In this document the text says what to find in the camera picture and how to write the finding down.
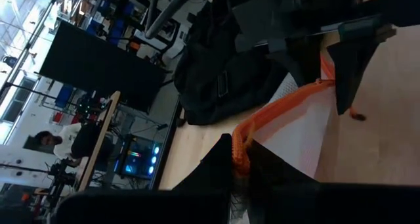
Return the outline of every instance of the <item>laboratory room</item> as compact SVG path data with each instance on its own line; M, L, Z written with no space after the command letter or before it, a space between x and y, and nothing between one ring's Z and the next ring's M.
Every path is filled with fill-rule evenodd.
M0 0L0 223L420 221L419 3Z

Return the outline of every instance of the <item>white shirt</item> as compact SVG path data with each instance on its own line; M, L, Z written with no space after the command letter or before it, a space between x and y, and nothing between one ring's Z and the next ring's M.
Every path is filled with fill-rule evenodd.
M63 127L63 130L58 134L58 136L60 136L62 139L62 143L54 146L54 154L58 158L60 158L61 160L67 159L67 158L73 160L71 156L72 145L80 129L81 129L80 123L75 123L73 125L67 125Z

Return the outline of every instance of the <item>wooden desk surface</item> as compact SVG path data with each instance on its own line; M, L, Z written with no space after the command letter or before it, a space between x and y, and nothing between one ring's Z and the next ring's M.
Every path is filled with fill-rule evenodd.
M104 123L102 125L102 129L100 130L98 140L96 141L95 147L93 149L93 153L91 156L91 159L88 157L82 158L82 161L79 164L79 167L76 172L76 180L80 181L80 186L78 191L83 191L86 189L86 187L89 185L89 180L91 178L91 174L94 171L94 166L96 162L96 158L98 157L98 153L100 150L100 147L102 146L102 142L104 141L106 132L108 130L108 126L111 123L112 116L114 115L114 112L116 111L118 100L120 96L120 92L116 91L111 96L111 105L108 110L108 114L106 114L106 111L101 113L98 117L98 120L103 120Z
M323 54L329 59L325 47L338 42L338 33L326 34L324 42L322 43ZM172 189L179 184L188 174L193 171L200 163L200 160L210 151L223 133L232 134L235 127L258 108L244 112L242 114L232 116L223 122L215 125L196 126L188 125L187 123L177 128L171 150L166 161L165 169L159 184L159 189ZM324 139L329 144L335 144L338 139L338 116L332 115L328 127L328 138ZM319 169L317 170L316 178L322 181L328 180L331 173L331 163L336 158L335 148L329 145L323 145L321 151L321 158Z

